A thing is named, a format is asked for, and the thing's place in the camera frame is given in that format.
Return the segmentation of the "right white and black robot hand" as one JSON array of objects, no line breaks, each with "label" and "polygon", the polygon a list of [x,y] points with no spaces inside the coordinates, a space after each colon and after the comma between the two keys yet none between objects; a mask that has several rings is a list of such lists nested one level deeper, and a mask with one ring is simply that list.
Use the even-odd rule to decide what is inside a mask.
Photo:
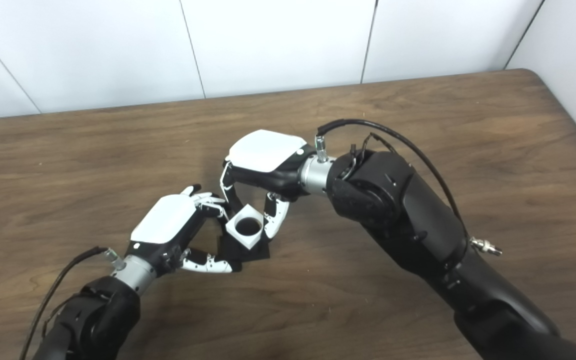
[{"label": "right white and black robot hand", "polygon": [[[243,136],[224,158],[220,178],[222,194],[234,216],[226,232],[246,249],[272,240],[287,216],[290,203],[306,192],[301,181],[302,166],[315,148],[298,136],[259,129]],[[243,205],[236,184],[265,190],[263,212]]]}]

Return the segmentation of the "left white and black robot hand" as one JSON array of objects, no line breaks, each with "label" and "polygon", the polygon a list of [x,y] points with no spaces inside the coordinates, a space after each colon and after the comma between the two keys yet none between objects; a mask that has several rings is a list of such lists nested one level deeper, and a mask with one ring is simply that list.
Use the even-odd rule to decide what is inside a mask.
[{"label": "left white and black robot hand", "polygon": [[217,194],[199,192],[200,184],[177,194],[158,199],[130,235],[126,256],[140,258],[157,278],[182,269],[191,272],[241,272],[243,265],[220,255],[190,247],[190,242],[205,224],[217,219],[221,227],[228,221],[227,202]]}]

